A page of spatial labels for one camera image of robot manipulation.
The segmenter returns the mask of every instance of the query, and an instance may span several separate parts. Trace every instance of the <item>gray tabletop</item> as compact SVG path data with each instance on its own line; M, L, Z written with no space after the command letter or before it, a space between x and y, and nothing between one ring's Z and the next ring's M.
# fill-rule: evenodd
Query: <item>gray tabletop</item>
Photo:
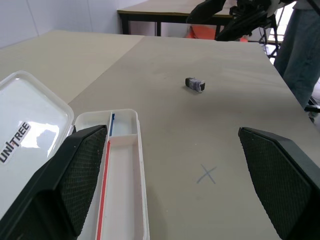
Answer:
M184 87L187 77L205 91ZM75 117L137 111L152 240L280 239L239 127L292 139L320 166L318 131L255 43L144 37L69 105Z

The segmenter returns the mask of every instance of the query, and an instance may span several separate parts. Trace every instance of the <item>textured rubber pad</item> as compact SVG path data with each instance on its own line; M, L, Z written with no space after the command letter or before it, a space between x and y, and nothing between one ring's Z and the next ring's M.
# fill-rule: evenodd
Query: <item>textured rubber pad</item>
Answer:
M255 192L285 240L306 209L312 188L271 140L246 130L239 137Z
M106 134L107 129L102 128L82 141L58 186L77 236L81 233L96 189Z

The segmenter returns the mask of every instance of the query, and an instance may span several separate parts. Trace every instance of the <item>clear plastic box lid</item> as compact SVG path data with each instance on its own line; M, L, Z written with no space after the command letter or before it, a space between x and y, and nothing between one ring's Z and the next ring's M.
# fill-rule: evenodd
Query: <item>clear plastic box lid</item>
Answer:
M0 218L67 137L72 109L34 76L0 82Z

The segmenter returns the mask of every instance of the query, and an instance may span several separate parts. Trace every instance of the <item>beige tabletop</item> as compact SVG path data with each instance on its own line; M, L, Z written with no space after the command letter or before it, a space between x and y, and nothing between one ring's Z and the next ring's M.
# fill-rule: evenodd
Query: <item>beige tabletop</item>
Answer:
M147 0L145 2L122 8L120 14L150 14L150 15L175 15L188 16L191 11L204 0ZM235 0L226 0L223 9L215 16L231 17L230 8L236 5Z
M320 166L319 132L257 43L59 31L0 50L0 63L1 77L24 69L70 100L75 118L137 111L151 240L280 240L239 127L292 139ZM186 88L187 77L205 81L205 91ZM215 184L197 183L202 165L216 168Z

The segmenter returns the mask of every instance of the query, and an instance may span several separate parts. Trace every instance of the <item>person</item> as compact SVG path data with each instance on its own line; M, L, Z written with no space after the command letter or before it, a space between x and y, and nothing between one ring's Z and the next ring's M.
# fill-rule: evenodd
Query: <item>person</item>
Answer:
M304 109L320 78L320 15L307 0L293 8L274 66Z

